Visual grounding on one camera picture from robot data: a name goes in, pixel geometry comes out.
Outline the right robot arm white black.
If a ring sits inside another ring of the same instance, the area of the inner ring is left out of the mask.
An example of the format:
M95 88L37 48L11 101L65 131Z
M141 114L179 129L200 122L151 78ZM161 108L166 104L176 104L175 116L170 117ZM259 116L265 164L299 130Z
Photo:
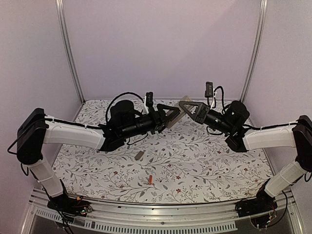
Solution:
M250 150L293 147L295 160L261 186L253 199L236 203L239 217L255 215L277 208L275 197L288 186L312 171L312 121L306 115L286 124L255 128L247 126L249 111L240 101L232 101L225 112L217 112L203 102L180 101L179 106L195 122L206 124L226 136L228 147L237 153Z

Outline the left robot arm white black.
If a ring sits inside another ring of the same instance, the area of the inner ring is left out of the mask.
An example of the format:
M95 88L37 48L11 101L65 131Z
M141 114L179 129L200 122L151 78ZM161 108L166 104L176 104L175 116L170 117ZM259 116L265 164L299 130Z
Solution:
M12 143L18 161L27 166L35 179L43 186L49 198L48 207L73 216L85 216L92 211L88 201L70 198L66 188L42 154L43 144L67 144L84 146L101 152L112 152L125 144L126 139L146 133L161 133L169 121L179 115L177 107L152 101L145 104L143 114L134 108L130 100L121 100L110 109L111 118L98 126L55 119L36 108L19 127Z

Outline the grey remote battery cover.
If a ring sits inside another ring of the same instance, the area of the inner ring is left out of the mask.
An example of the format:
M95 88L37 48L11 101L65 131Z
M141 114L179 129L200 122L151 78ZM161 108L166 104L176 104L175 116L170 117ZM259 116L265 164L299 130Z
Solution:
M135 156L135 161L139 161L142 159L143 155L144 155L144 151L139 151L136 156Z

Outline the orange battery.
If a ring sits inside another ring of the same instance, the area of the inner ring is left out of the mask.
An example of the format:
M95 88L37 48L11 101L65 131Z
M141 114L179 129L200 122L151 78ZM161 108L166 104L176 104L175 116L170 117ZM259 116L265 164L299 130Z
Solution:
M149 176L149 181L148 184L151 185L152 184L152 175Z

